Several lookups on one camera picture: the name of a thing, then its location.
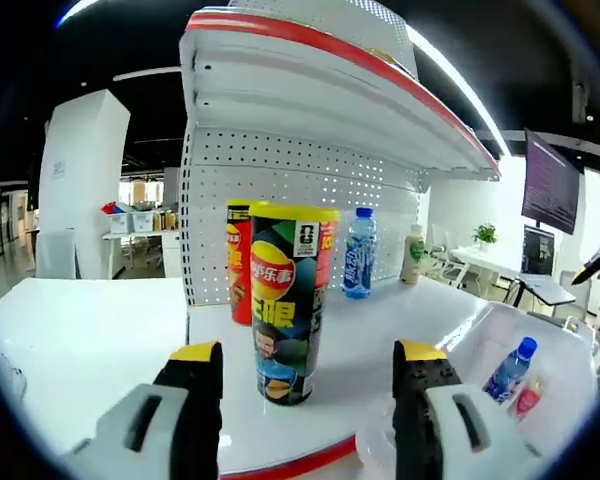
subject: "blue bottle cap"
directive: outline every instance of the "blue bottle cap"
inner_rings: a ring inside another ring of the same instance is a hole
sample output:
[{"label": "blue bottle cap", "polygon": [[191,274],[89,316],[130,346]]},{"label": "blue bottle cap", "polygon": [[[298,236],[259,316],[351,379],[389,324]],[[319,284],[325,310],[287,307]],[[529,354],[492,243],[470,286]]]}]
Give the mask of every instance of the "blue bottle cap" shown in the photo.
[{"label": "blue bottle cap", "polygon": [[363,218],[371,218],[373,216],[373,208],[358,207],[356,215]]},{"label": "blue bottle cap", "polygon": [[524,337],[518,347],[518,355],[523,358],[531,358],[538,348],[537,342],[531,337]]}]

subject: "pegboard panel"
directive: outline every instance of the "pegboard panel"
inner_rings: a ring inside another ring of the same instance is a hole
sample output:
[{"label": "pegboard panel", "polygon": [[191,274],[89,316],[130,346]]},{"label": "pegboard panel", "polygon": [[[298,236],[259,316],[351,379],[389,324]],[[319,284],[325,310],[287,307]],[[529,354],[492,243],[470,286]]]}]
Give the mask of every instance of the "pegboard panel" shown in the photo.
[{"label": "pegboard panel", "polygon": [[190,305],[228,302],[229,198],[340,209],[331,287],[343,278],[356,207],[372,207],[378,225],[373,279],[399,274],[404,238],[418,216],[419,173],[341,146],[262,132],[197,128],[191,142],[181,185],[183,278]]},{"label": "pegboard panel", "polygon": [[365,50],[377,48],[417,78],[404,19],[374,0],[231,0],[229,6],[309,25]]}]

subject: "blue water bottle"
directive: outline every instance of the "blue water bottle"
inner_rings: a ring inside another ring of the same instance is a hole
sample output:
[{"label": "blue water bottle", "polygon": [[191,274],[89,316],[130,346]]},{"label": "blue water bottle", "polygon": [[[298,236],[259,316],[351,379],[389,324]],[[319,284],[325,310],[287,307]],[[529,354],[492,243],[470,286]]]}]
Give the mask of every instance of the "blue water bottle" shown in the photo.
[{"label": "blue water bottle", "polygon": [[502,361],[500,366],[491,375],[483,390],[493,399],[502,404],[515,393],[522,377],[529,370],[531,357],[538,348],[538,344],[531,337],[524,337],[520,346],[511,352]]},{"label": "blue water bottle", "polygon": [[371,293],[371,272],[376,256],[376,222],[373,209],[356,208],[349,227],[342,290],[349,298],[366,298]]}]

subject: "plastic bottle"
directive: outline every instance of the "plastic bottle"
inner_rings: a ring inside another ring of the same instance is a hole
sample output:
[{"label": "plastic bottle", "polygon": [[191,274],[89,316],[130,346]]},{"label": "plastic bottle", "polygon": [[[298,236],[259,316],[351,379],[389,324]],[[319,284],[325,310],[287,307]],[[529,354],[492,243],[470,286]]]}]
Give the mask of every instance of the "plastic bottle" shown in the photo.
[{"label": "plastic bottle", "polygon": [[356,208],[349,227],[342,290],[349,298],[366,298],[371,293],[371,272],[376,254],[376,222],[373,209]]},{"label": "plastic bottle", "polygon": [[411,233],[404,240],[404,257],[402,259],[402,270],[400,280],[408,285],[418,283],[420,277],[420,262],[424,255],[424,237],[422,236],[422,225],[414,223],[411,225]]},{"label": "plastic bottle", "polygon": [[531,357],[538,344],[531,337],[524,337],[520,346],[502,361],[491,375],[483,390],[499,404],[504,403],[515,393],[522,377],[529,370]]},{"label": "plastic bottle", "polygon": [[509,406],[509,415],[522,421],[537,404],[547,388],[547,380],[539,373],[532,374],[525,382],[520,395]]}]

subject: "storage box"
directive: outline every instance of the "storage box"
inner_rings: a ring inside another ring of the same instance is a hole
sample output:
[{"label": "storage box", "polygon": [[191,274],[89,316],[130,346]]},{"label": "storage box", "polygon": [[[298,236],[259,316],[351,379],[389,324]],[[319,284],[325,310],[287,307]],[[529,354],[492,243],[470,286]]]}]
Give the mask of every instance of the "storage box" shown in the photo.
[{"label": "storage box", "polygon": [[125,235],[131,231],[131,218],[128,213],[114,213],[109,215],[111,233]]},{"label": "storage box", "polygon": [[133,212],[134,232],[153,232],[153,217],[155,212]]}]

